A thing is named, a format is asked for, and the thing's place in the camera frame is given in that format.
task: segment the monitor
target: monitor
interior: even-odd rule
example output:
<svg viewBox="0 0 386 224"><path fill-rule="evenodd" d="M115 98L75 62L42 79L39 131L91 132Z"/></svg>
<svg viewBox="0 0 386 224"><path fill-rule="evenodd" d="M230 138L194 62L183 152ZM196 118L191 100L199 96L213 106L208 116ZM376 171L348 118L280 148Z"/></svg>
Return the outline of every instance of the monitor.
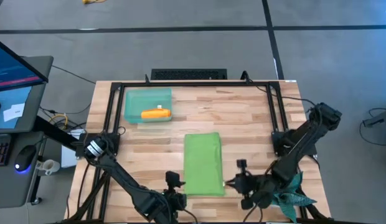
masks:
<svg viewBox="0 0 386 224"><path fill-rule="evenodd" d="M43 82L48 78L0 42L0 91Z"/></svg>

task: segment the wooden table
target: wooden table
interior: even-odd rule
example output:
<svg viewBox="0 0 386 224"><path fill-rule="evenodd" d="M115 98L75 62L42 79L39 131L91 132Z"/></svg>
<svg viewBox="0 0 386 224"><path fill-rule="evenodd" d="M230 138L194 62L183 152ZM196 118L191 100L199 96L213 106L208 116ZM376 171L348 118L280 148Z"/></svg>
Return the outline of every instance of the wooden table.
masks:
<svg viewBox="0 0 386 224"><path fill-rule="evenodd" d="M97 82L90 108L87 131L99 133L103 128L111 82ZM282 96L300 97L296 82L280 81ZM281 127L280 114L274 99ZM283 99L288 124L297 128L306 121L302 102ZM222 141L224 180L239 172L237 159L246 159L252 174L263 174L275 159L270 133L272 123L266 93L254 86L172 87L173 118L166 123L129 124L121 112L120 126L126 128L121 136L118 162L139 184L149 189L166 189L165 172L178 172L183 180L183 149L185 134L218 132ZM113 105L113 124L116 100ZM78 191L87 162L80 160L75 169L68 203L70 216L76 211ZM308 158L300 162L304 171L303 190L317 200L315 206L325 216L329 207L317 165ZM82 190L81 203L91 191L94 167L90 167ZM93 217L98 217L101 192L95 203ZM199 222L241 222L248 211L242 210L242 196L226 188L224 197L188 197L187 209ZM259 220L259 210L248 219ZM193 221L186 212L179 212L180 222ZM263 221L288 221L280 208L268 207ZM133 208L130 196L112 179L107 201L105 222L146 222Z"/></svg>

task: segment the white cup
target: white cup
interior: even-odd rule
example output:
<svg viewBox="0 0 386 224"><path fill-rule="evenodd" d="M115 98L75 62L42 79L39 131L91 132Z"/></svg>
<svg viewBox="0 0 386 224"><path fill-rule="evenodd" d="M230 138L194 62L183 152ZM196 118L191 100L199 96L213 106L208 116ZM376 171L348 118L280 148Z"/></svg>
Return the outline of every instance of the white cup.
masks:
<svg viewBox="0 0 386 224"><path fill-rule="evenodd" d="M35 165L36 169L44 170L45 175L50 175L54 172L57 172L60 169L60 164L52 159L48 159L45 162L37 161L37 165Z"/></svg>

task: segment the gray floor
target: gray floor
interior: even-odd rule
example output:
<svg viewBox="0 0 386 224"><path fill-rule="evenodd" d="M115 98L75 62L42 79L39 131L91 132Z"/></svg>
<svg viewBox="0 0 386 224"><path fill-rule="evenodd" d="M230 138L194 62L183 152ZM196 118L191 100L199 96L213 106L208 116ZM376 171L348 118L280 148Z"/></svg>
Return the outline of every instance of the gray floor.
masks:
<svg viewBox="0 0 386 224"><path fill-rule="evenodd" d="M386 1L269 0L276 26L386 24ZM0 29L265 25L260 0L80 1L4 0ZM386 223L386 147L363 142L367 110L386 107L386 30L278 31L286 79L302 97L343 113L318 144L324 187L337 220ZM152 68L227 68L275 79L266 31L134 34L12 34L0 40L20 55L53 55L54 64L91 80L138 80ZM53 68L42 106L74 112L89 104L93 85ZM84 122L87 112L70 115ZM386 142L383 126L364 135ZM30 223L62 219L73 170L42 179L44 202L29 207ZM25 207L0 209L0 223L26 223Z"/></svg>

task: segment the transparent container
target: transparent container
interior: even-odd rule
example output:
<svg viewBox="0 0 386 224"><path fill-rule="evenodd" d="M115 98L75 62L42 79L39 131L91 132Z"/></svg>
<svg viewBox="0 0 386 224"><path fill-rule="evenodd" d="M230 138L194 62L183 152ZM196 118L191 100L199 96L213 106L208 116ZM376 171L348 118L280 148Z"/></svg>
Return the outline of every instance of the transparent container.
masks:
<svg viewBox="0 0 386 224"><path fill-rule="evenodd" d="M172 91L170 88L155 88L149 90L129 90L125 97L124 118L131 124L145 122L170 121L172 118ZM144 110L169 109L171 116L167 118L143 119L141 113Z"/></svg>

